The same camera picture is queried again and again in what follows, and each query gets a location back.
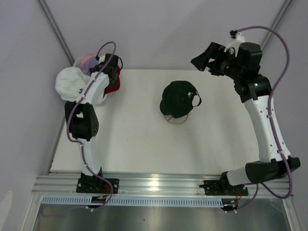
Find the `white NY cap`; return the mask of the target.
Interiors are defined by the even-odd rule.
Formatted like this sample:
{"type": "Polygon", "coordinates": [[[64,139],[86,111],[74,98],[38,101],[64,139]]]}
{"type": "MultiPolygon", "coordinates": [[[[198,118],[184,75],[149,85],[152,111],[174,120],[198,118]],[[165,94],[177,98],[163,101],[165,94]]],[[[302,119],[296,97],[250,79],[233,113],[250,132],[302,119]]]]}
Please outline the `white NY cap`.
{"type": "Polygon", "coordinates": [[[55,89],[65,101],[75,101],[90,81],[78,67],[63,69],[56,77],[55,89]]]}

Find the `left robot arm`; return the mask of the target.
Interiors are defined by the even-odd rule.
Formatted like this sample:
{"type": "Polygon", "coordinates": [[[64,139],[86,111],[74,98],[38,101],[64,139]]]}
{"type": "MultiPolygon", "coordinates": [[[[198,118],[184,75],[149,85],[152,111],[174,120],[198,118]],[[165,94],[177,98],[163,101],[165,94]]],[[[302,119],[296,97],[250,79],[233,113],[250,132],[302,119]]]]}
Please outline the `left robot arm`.
{"type": "Polygon", "coordinates": [[[99,121],[94,105],[98,102],[110,82],[118,80],[118,59],[115,54],[106,54],[103,62],[99,62],[91,71],[90,82],[81,96],[73,102],[66,102],[66,134],[69,141],[79,145],[83,163],[81,180],[94,193],[100,192],[104,182],[102,167],[98,161],[96,135],[99,121]]]}

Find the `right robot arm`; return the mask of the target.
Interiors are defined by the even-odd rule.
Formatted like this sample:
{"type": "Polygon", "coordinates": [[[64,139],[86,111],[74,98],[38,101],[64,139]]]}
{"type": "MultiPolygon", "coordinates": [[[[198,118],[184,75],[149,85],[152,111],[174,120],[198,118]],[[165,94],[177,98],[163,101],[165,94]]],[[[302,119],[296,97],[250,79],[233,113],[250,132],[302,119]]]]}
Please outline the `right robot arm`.
{"type": "Polygon", "coordinates": [[[228,76],[251,118],[257,138],[259,160],[244,167],[222,173],[219,188],[231,194],[237,186],[259,184],[290,176],[301,163],[291,157],[274,117],[272,88],[269,80],[259,73],[262,51],[260,46],[243,42],[238,49],[211,42],[191,63],[199,70],[208,68],[214,76],[228,76]]]}

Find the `dark green cap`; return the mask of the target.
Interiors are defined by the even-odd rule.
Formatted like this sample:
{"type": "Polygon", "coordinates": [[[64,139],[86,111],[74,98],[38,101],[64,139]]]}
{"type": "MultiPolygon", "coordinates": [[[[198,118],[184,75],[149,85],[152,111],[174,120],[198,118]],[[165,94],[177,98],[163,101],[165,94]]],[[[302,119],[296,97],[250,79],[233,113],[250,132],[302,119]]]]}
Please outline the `dark green cap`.
{"type": "Polygon", "coordinates": [[[165,87],[159,107],[164,116],[181,118],[187,116],[194,107],[200,106],[201,103],[202,99],[192,83],[186,80],[176,80],[165,87]]]}

